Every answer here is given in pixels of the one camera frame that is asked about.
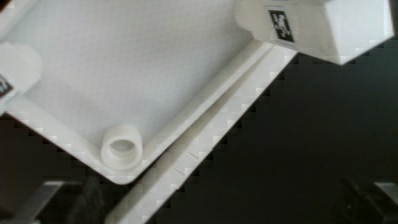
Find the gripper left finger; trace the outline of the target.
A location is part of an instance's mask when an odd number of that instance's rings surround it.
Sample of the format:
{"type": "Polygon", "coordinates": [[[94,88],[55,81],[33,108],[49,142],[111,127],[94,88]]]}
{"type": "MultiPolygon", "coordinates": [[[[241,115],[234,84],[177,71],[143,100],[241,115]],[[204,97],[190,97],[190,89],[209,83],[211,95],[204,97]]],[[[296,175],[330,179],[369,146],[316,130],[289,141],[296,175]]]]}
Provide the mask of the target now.
{"type": "Polygon", "coordinates": [[[94,177],[49,180],[35,189],[5,224],[103,224],[103,205],[94,177]]]}

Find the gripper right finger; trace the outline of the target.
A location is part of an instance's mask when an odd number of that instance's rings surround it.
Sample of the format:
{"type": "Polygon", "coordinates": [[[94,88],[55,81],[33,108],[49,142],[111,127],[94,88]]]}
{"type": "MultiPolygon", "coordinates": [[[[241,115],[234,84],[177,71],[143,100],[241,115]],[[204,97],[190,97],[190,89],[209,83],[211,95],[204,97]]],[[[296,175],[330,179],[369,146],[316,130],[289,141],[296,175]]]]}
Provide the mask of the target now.
{"type": "Polygon", "coordinates": [[[376,181],[365,187],[344,179],[337,224],[398,224],[398,183],[376,181]]]}

